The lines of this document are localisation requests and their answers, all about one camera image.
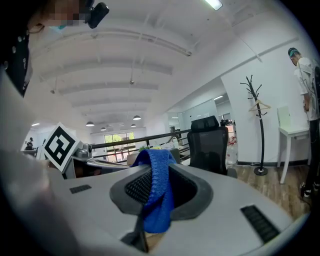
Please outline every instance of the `wooden floor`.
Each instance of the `wooden floor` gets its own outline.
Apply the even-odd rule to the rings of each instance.
[[[310,211],[309,205],[300,198],[300,184],[306,181],[308,166],[289,166],[284,184],[280,184],[283,167],[268,167],[268,174],[257,176],[253,166],[230,166],[241,180],[282,207],[294,220]],[[150,251],[157,246],[164,234],[146,234]]]

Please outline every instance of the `black camera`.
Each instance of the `black camera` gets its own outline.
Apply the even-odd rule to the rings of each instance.
[[[98,3],[93,7],[95,0],[87,0],[85,2],[85,19],[84,23],[88,24],[91,29],[94,29],[109,13],[109,8],[104,2]]]

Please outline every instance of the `blue towel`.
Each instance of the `blue towel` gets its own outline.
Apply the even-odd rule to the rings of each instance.
[[[140,152],[132,167],[151,165],[152,186],[148,202],[143,210],[144,230],[148,233],[163,233],[170,226],[170,212],[174,209],[174,196],[169,181],[169,164],[176,160],[169,150],[145,149]]]

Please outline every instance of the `black pants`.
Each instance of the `black pants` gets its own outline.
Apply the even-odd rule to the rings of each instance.
[[[318,167],[320,163],[320,130],[319,120],[310,121],[311,163],[308,176],[305,181],[305,189],[312,189],[314,182],[319,184]]]

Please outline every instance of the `man in white shirt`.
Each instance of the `man in white shirt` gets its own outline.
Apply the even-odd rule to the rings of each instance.
[[[311,163],[305,183],[300,186],[301,196],[308,198],[312,188],[315,193],[320,187],[320,178],[317,176],[320,163],[320,131],[319,131],[319,108],[318,99],[313,85],[312,74],[313,64],[296,48],[290,48],[288,55],[292,63],[296,66],[294,75],[297,77],[300,94],[303,96],[304,111],[309,122],[310,142],[311,142]]]

